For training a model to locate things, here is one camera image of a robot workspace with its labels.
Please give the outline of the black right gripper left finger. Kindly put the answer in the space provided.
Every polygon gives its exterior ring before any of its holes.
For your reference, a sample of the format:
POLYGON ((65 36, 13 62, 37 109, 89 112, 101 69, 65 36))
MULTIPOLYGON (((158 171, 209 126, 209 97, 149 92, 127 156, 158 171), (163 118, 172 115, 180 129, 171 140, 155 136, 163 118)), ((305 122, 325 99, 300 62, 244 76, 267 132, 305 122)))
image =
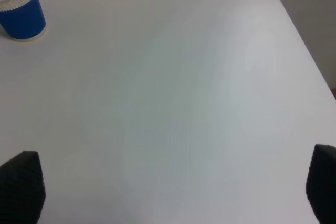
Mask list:
POLYGON ((1 165, 1 223, 37 223, 45 199, 37 151, 23 151, 1 165))

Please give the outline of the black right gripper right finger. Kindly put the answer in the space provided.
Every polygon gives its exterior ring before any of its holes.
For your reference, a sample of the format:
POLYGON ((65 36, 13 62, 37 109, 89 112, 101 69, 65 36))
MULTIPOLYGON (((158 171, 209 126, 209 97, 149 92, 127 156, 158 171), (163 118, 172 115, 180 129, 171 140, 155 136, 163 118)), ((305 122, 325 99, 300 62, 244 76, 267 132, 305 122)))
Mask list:
POLYGON ((314 147, 307 182, 307 199, 319 223, 335 224, 335 147, 314 147))

